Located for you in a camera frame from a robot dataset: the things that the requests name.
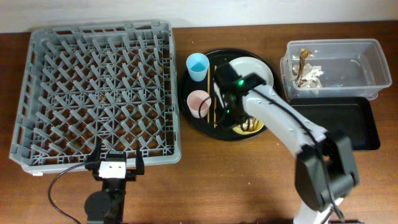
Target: blue cup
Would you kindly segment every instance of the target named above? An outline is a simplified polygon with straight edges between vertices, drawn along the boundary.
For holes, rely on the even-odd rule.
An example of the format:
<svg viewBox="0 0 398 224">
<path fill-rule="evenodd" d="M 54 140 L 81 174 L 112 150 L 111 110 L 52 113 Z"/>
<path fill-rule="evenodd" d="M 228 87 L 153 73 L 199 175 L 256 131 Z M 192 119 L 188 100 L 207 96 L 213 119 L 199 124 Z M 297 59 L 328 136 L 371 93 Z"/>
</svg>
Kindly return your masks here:
<svg viewBox="0 0 398 224">
<path fill-rule="evenodd" d="M 200 82 L 206 78 L 209 69 L 209 59 L 201 53 L 194 53 L 187 58 L 189 76 L 193 81 Z"/>
</svg>

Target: clear plastic bin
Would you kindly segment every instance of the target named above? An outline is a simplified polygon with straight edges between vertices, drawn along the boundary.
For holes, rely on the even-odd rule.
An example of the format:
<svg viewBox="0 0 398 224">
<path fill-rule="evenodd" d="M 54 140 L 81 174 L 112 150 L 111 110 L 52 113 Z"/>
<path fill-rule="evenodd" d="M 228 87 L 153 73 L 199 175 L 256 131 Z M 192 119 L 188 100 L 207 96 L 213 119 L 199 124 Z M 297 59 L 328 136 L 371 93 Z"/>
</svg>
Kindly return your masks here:
<svg viewBox="0 0 398 224">
<path fill-rule="evenodd" d="M 300 50 L 312 54 L 305 64 L 322 66 L 318 78 L 322 88 L 299 88 L 292 70 L 300 63 Z M 282 83 L 287 99 L 362 96 L 369 100 L 392 84 L 391 74 L 380 43 L 375 39 L 298 40 L 287 44 L 280 60 Z"/>
</svg>

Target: gray dish rack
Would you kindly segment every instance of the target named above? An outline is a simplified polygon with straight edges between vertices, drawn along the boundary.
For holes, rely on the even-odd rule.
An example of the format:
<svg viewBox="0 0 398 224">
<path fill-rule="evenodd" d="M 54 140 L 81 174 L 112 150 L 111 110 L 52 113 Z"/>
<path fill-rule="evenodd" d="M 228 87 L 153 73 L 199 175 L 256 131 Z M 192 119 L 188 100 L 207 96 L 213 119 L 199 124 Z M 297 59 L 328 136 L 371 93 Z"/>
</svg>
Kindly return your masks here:
<svg viewBox="0 0 398 224">
<path fill-rule="evenodd" d="M 97 139 L 101 158 L 125 151 L 128 167 L 137 144 L 146 166 L 180 160 L 168 22 L 32 33 L 9 157 L 33 175 L 61 172 L 84 162 Z"/>
</svg>

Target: brown wooden surface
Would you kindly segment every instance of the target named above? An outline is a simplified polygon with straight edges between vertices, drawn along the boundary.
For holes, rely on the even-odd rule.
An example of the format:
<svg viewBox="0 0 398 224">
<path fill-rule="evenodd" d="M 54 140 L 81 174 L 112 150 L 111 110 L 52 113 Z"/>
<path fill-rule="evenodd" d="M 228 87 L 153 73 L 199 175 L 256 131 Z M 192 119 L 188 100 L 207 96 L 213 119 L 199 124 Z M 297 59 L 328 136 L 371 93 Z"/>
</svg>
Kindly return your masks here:
<svg viewBox="0 0 398 224">
<path fill-rule="evenodd" d="M 398 22 L 296 24 L 174 29 L 178 74 L 194 52 L 234 47 L 260 55 L 280 71 L 287 42 L 300 39 L 375 38 L 398 78 Z M 8 159 L 27 53 L 28 33 L 0 34 L 0 223 L 70 223 L 47 201 L 55 174 L 33 177 Z M 366 223 L 398 221 L 398 87 L 371 102 L 381 148 L 355 152 L 361 184 L 341 205 L 347 218 Z M 294 159 L 270 132 L 243 142 L 204 136 L 181 116 L 179 163 L 146 167 L 128 183 L 126 223 L 239 223 L 292 218 L 300 198 Z M 89 172 L 62 177 L 56 204 L 85 223 L 84 201 L 101 188 Z"/>
</svg>

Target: black tray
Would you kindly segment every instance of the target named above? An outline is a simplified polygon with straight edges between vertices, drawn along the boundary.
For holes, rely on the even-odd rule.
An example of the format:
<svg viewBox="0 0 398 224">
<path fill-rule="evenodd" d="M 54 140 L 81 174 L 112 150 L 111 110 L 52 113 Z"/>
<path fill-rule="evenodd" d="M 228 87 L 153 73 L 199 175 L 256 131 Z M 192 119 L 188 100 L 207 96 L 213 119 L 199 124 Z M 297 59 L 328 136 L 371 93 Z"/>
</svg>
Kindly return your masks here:
<svg viewBox="0 0 398 224">
<path fill-rule="evenodd" d="M 194 90 L 203 90 L 207 91 L 207 77 L 201 81 L 201 82 L 195 82 L 193 81 L 188 73 L 188 70 L 186 69 L 183 77 L 180 79 L 179 84 L 178 84 L 178 103 L 180 105 L 181 111 L 184 114 L 184 116 L 187 118 L 187 120 L 193 124 L 193 126 L 201 131 L 203 134 L 206 134 L 207 136 L 213 137 L 215 139 L 223 140 L 223 141 L 239 141 L 243 139 L 249 139 L 252 138 L 260 133 L 262 133 L 264 130 L 266 130 L 266 127 L 262 128 L 260 131 L 254 133 L 254 134 L 248 134 L 248 135 L 240 135 L 234 132 L 231 129 L 223 129 L 221 125 L 218 125 L 216 128 L 214 128 L 214 88 L 213 88 L 213 76 L 214 76 L 214 67 L 215 65 L 220 66 L 224 63 L 228 63 L 232 61 L 233 59 L 236 59 L 238 57 L 254 57 L 262 62 L 264 62 L 271 70 L 272 75 L 274 76 L 274 90 L 280 95 L 281 94 L 281 87 L 279 83 L 279 77 L 277 76 L 276 72 L 271 68 L 271 66 L 265 62 L 262 58 L 259 56 L 250 53 L 245 50 L 239 50 L 239 49 L 220 49 L 220 50 L 214 50 L 211 51 L 207 54 L 205 54 L 210 61 L 210 96 L 211 96 L 211 106 L 209 109 L 209 115 L 210 115 L 210 122 L 207 123 L 207 116 L 203 119 L 198 119 L 194 118 L 189 111 L 188 105 L 187 105 L 187 97 L 188 95 L 194 91 Z M 219 103 L 217 99 L 217 107 L 216 107 L 216 118 L 217 120 L 221 117 L 223 114 L 221 104 Z"/>
<path fill-rule="evenodd" d="M 371 105 L 365 98 L 301 98 L 291 100 L 290 105 L 328 131 L 344 131 L 351 138 L 354 150 L 380 148 Z"/>
</svg>

